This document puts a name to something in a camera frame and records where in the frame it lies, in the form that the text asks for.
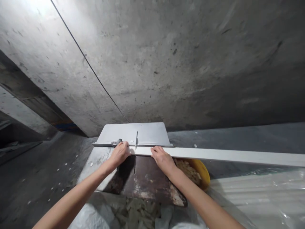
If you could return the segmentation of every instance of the concrete beam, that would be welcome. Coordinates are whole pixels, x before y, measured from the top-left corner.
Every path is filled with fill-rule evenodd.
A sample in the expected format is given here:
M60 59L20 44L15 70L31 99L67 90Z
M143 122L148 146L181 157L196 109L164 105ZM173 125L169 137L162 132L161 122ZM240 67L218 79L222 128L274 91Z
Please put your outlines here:
M0 49L87 136L126 122L51 1L1 1L0 15Z
M44 138L53 136L57 130L19 99L0 86L0 111L24 124Z

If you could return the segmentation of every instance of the white plastic trim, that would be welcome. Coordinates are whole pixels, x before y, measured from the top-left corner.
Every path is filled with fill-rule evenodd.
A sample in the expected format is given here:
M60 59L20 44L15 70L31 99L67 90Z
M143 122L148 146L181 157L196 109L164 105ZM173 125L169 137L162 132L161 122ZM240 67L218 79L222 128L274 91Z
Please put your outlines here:
M130 146L130 153L150 156L150 147ZM305 167L305 155L199 148L164 148L172 157Z

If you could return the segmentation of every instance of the debris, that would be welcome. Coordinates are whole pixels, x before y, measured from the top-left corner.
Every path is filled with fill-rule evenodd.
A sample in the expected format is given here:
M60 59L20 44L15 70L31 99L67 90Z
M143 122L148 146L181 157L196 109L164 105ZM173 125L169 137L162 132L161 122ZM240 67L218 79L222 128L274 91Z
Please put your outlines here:
M115 213L122 228L155 228L155 219L161 216L160 204L127 198L124 207Z
M184 174L191 180L193 183L196 185L200 185L201 183L201 177L200 174L197 173L197 171L190 166L190 163L188 161L182 160L182 159L177 159L175 158L176 165L179 169L184 172Z

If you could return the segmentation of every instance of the concrete wall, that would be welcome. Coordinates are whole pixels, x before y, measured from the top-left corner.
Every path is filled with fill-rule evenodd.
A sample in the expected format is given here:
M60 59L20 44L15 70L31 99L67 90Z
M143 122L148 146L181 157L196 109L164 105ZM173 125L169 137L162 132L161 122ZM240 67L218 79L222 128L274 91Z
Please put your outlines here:
M54 1L130 122L167 129L302 121L302 1ZM126 122L53 5L1 1L0 49L88 136Z
M24 103L0 86L0 111L12 117L32 131L40 134L42 139L53 136L56 129L28 108Z
M125 121L51 1L0 1L0 49L88 136Z
M72 123L43 91L0 50L0 86L53 126Z

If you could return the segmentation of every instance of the hand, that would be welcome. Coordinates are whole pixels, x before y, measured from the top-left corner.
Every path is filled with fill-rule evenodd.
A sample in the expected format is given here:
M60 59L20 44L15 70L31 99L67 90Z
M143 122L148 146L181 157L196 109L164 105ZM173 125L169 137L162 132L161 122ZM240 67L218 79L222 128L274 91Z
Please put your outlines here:
M177 171L178 168L174 160L161 146L155 146L150 151L152 152L151 157L155 159L159 168L168 178Z
M127 150L128 148L128 142L120 142L116 148L114 148L109 161L111 161L111 163L113 163L113 166L116 168L118 167L120 164L123 163L123 161L125 161L125 159L130 156L130 152Z

